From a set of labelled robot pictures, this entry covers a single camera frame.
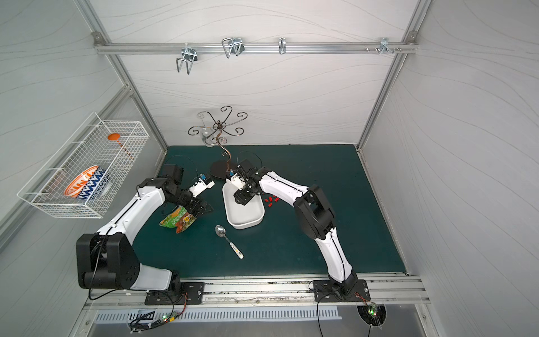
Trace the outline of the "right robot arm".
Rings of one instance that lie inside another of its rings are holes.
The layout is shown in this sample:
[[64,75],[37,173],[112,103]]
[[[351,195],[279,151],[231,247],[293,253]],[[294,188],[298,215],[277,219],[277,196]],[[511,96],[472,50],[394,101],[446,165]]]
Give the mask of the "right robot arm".
[[333,294],[341,298],[350,295],[357,283],[357,274],[338,239],[334,208],[319,186],[309,188],[293,183],[266,167],[255,167],[248,160],[237,164],[225,179],[237,188],[234,200],[240,205],[245,206],[256,195],[264,194],[291,205],[301,230],[316,242],[324,257]]

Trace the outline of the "white storage box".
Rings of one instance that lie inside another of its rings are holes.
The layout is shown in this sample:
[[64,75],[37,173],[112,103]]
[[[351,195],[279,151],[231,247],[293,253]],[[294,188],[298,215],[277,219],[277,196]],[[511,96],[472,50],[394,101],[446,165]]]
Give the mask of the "white storage box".
[[234,194],[239,190],[231,183],[223,185],[223,200],[227,222],[236,230],[245,230],[262,223],[265,207],[260,195],[256,195],[247,205],[235,201]]

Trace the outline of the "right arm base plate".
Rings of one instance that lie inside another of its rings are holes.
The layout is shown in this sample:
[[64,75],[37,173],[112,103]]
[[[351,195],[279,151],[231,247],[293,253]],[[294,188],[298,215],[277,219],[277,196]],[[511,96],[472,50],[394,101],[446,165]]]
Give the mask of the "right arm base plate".
[[358,279],[352,288],[338,286],[331,280],[310,282],[309,290],[314,293],[317,303],[370,302],[371,295],[364,279]]

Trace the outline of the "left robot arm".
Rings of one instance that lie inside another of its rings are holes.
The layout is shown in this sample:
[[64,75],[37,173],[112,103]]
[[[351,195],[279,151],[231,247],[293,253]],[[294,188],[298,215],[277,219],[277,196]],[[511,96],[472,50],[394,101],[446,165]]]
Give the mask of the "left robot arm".
[[96,233],[83,234],[76,243],[77,276],[82,289],[127,289],[178,293],[178,273],[143,265],[133,243],[144,224],[163,204],[182,206],[190,215],[211,211],[199,195],[211,189],[212,177],[201,174],[189,188],[181,188],[183,168],[167,164],[163,174],[147,178],[135,196]]

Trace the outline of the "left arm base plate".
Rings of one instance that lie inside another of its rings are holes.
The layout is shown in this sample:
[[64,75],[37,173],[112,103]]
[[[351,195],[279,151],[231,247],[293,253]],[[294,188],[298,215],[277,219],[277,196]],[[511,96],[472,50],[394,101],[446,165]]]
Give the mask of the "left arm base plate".
[[204,282],[180,282],[171,285],[165,291],[149,291],[144,304],[146,306],[164,306],[187,302],[188,305],[200,305],[202,303]]

